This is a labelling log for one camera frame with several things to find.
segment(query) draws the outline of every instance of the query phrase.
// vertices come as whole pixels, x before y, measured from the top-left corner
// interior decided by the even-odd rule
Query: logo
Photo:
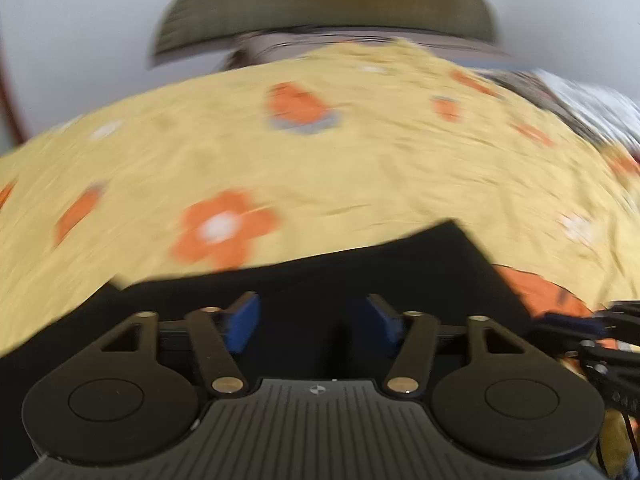
[[[314,386],[309,388],[309,391],[314,395],[322,395],[325,393],[326,388],[321,384],[315,384]]]

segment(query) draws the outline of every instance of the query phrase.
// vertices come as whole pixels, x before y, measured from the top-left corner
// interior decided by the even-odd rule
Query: headboard
[[[491,41],[482,0],[175,0],[156,54],[213,38],[301,25],[422,28]]]

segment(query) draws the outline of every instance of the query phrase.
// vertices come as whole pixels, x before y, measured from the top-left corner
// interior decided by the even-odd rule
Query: gray ribbed panel
[[[310,390],[322,386],[324,393]],[[264,380],[249,397],[214,402],[173,449],[139,463],[89,468],[44,458],[28,480],[529,480],[603,479],[580,462],[548,472],[508,470],[452,446],[415,402],[370,381]]]

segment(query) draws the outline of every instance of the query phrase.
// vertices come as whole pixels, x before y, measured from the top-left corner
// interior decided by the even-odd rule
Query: mattress
[[[532,312],[594,310],[638,296],[626,197],[553,113],[405,40],[209,75],[0,158],[0,353],[107,280],[265,266],[447,218]]]

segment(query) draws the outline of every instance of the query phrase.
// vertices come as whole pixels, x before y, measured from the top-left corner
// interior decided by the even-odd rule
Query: cable
[[[604,459],[602,457],[602,448],[600,447],[600,439],[598,439],[596,443],[596,456],[598,457],[598,464],[600,465],[600,469],[602,469],[602,472],[606,476],[609,476],[609,473],[607,473],[607,466],[604,465]]]
[[[631,449],[634,450],[636,467],[638,468],[638,472],[640,473],[640,454],[638,453],[638,443],[636,442],[636,436],[634,435],[634,430],[631,427],[631,421],[629,420],[629,416],[626,413],[623,413],[622,418],[625,419],[626,434],[629,437],[629,442],[631,443]]]

